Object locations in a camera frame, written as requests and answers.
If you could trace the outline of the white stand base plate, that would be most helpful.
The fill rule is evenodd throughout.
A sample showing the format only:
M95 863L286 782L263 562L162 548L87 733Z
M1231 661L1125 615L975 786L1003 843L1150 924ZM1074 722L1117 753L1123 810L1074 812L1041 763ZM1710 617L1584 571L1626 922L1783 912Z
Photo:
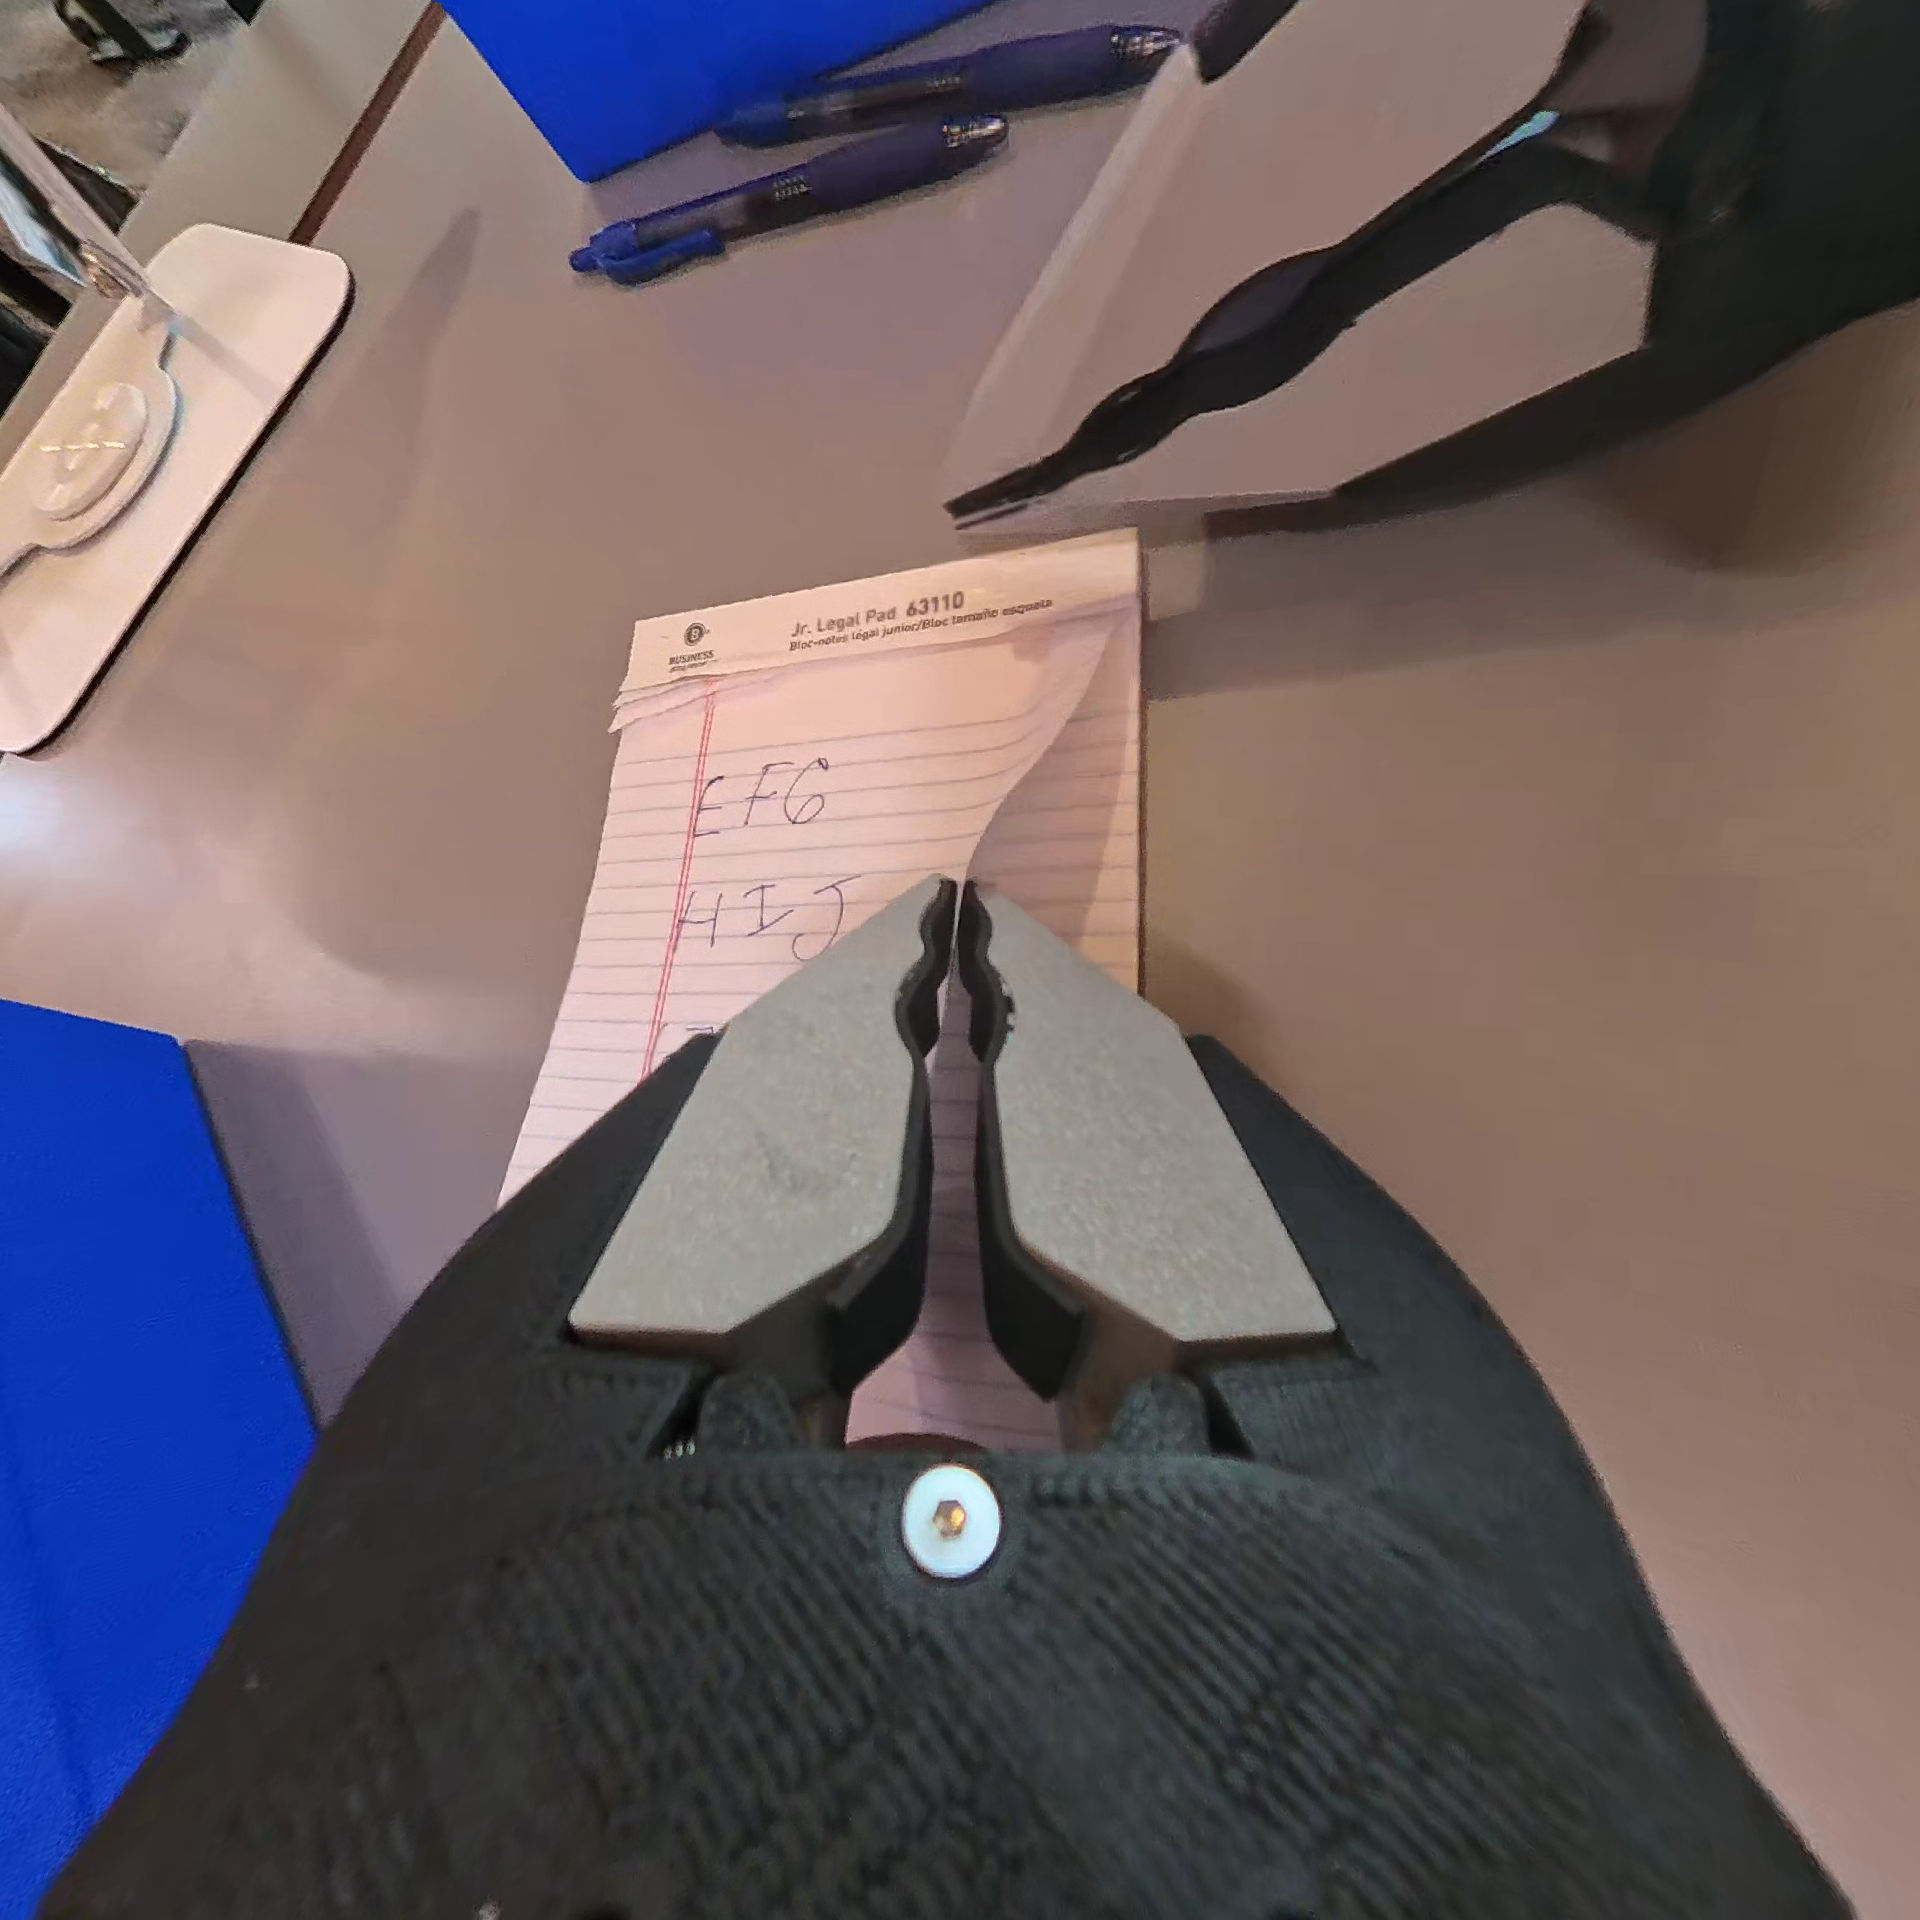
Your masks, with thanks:
M333 343L344 258L198 223L3 465L2 750L68 727Z

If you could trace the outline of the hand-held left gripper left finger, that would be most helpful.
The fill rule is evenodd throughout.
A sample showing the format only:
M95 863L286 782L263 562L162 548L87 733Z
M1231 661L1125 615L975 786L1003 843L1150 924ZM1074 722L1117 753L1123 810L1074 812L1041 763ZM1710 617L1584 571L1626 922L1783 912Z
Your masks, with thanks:
M926 1288L956 903L956 880L915 881L725 1024L569 1332L834 1408L900 1350Z

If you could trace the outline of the white lined notepad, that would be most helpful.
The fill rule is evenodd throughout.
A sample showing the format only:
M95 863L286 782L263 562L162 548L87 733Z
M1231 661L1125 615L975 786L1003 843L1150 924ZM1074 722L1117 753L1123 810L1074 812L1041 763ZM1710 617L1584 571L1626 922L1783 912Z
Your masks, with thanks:
M563 1325L725 1026L926 877L1005 892L1139 984L1139 540L999 549L636 628L563 995L498 1205L569 1225ZM977 1068L949 952L928 1055L923 1302L849 1435L1041 1449L995 1354L973 1223Z

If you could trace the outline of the blue plastic bin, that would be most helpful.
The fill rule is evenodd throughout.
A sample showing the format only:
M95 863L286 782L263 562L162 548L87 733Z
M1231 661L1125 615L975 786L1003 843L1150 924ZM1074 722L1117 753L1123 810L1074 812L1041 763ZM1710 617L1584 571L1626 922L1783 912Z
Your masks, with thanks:
M977 2L441 4L581 181L977 9Z
M3 1002L3 1915L178 1714L315 1435L181 1043Z

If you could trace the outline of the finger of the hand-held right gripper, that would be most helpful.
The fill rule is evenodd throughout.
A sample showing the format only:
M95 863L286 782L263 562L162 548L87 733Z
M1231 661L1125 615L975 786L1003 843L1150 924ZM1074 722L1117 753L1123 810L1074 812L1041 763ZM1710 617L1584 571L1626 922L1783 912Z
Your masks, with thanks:
M1527 210L1349 317L1317 321L1299 295L1181 354L979 516L1093 526L1329 502L1632 356L1652 284L1652 238L1588 205Z
M1217 12L1166 57L982 371L951 509L1059 454L1217 300L1352 239L1551 84L1578 2Z

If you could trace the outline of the blue retractable pen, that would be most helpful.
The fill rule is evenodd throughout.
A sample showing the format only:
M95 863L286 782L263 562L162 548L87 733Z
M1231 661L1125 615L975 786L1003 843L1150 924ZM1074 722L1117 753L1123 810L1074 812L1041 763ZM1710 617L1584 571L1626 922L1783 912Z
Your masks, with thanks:
M1159 24L1100 22L968 54L827 73L734 108L715 132L732 146L767 150L840 132L1101 100L1148 84L1184 39Z
M621 217L567 256L576 275L647 284L727 247L897 199L969 174L1005 144L1002 114L965 114L845 141L684 203Z

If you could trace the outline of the clear acrylic stand bar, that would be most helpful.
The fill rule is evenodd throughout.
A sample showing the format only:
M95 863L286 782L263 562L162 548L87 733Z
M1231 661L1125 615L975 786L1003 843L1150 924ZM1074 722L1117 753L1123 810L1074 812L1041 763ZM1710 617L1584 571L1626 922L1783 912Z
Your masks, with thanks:
M2 108L3 249L46 286L108 302L131 300L151 323L174 323L176 306L49 152Z

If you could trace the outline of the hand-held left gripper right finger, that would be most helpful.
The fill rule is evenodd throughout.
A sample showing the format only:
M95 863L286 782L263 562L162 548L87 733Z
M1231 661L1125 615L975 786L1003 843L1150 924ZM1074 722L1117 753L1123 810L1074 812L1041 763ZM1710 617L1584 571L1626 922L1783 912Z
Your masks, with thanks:
M968 881L988 1334L1035 1394L1332 1342L1336 1318L1181 1030Z

